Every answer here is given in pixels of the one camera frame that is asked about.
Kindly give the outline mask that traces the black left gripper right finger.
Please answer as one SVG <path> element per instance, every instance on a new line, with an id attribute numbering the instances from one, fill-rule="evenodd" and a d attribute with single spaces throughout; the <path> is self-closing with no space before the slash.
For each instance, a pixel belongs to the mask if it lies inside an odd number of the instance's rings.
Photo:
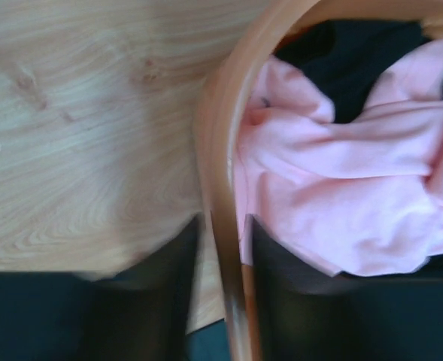
<path id="1" fill-rule="evenodd" d="M 251 222 L 265 360 L 443 360 L 443 276 L 331 277 Z"/>

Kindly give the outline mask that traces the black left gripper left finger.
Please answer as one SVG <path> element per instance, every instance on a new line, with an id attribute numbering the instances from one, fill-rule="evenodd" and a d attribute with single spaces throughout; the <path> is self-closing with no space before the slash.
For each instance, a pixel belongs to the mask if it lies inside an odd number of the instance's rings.
<path id="1" fill-rule="evenodd" d="M 181 360 L 190 313 L 202 217 L 103 281 L 93 305 L 94 360 Z"/>

